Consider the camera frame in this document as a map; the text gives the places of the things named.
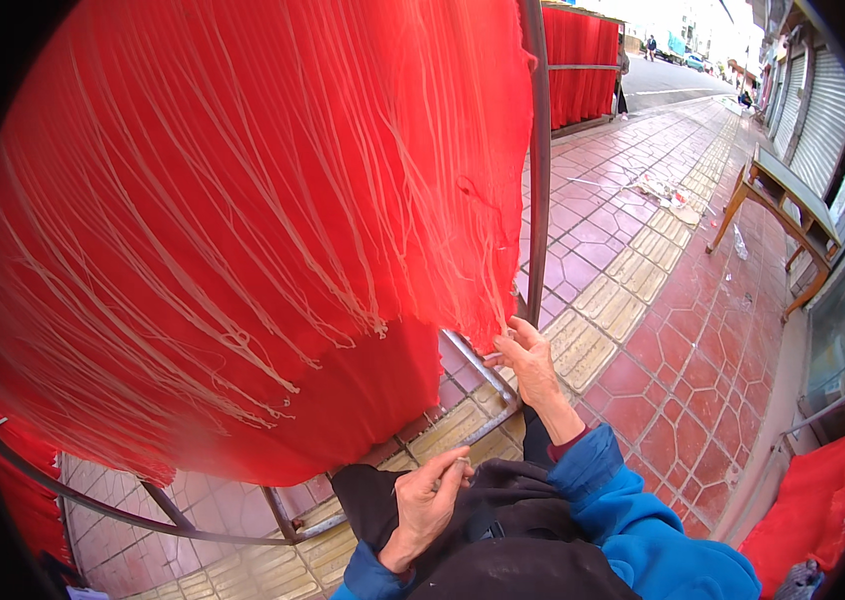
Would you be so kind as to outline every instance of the parked car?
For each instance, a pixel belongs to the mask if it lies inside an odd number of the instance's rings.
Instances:
[[[686,54],[685,55],[685,66],[689,67],[690,69],[696,69],[700,73],[703,72],[703,59],[698,54]]]

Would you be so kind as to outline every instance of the person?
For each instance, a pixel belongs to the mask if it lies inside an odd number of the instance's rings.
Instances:
[[[749,560],[691,539],[623,462],[611,426],[563,395],[549,341],[509,320],[488,367],[518,377],[523,461],[473,469],[467,446],[413,471],[343,467],[332,479],[358,544],[330,600],[755,600]]]
[[[626,106],[626,97],[622,95],[622,76],[629,73],[629,54],[626,54],[626,47],[622,43],[622,34],[619,35],[619,50],[615,63],[619,67],[615,72],[616,112],[619,113],[620,120],[626,121],[629,119],[629,109]]]
[[[646,58],[649,59],[650,63],[656,62],[656,38],[652,35],[646,41]]]

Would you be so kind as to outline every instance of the sidewalk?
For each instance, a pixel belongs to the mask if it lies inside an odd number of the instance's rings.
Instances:
[[[540,329],[552,341],[563,390],[591,426],[616,430],[626,463],[673,507],[686,533],[713,532],[745,469],[773,387],[786,306],[785,234],[743,205],[736,223],[749,258],[716,235],[736,175],[762,136],[712,98],[554,142]],[[619,191],[632,175],[681,182],[702,211],[697,227],[655,201]],[[597,187],[570,180],[584,179]],[[526,292],[529,188],[517,285]],[[714,216],[705,206],[711,203]],[[413,469],[457,445],[502,410],[495,391],[448,342],[440,406],[364,460]],[[474,464],[521,458],[517,414],[475,444]],[[63,457],[63,479],[93,498],[165,516],[127,474]],[[181,473],[167,494],[197,527],[260,536],[275,520],[258,486]],[[307,524],[338,513],[326,475],[279,491]],[[347,525],[296,547],[236,548],[124,526],[66,503],[76,560],[113,597],[318,598],[341,583],[356,539]]]

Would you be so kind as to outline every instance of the street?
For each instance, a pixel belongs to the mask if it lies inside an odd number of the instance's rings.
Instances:
[[[622,78],[622,90],[632,114],[693,98],[736,93],[721,78],[660,58],[650,62],[642,55],[632,54],[629,54],[629,74]]]

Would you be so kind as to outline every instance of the blue jacket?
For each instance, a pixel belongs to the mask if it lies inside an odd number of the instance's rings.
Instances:
[[[759,597],[762,585],[749,560],[724,543],[686,537],[676,513],[643,491],[643,477],[623,463],[608,424],[577,441],[548,481],[569,501],[573,520],[615,574],[643,600]],[[402,600],[412,585],[382,566],[364,541],[343,581],[330,600]]]

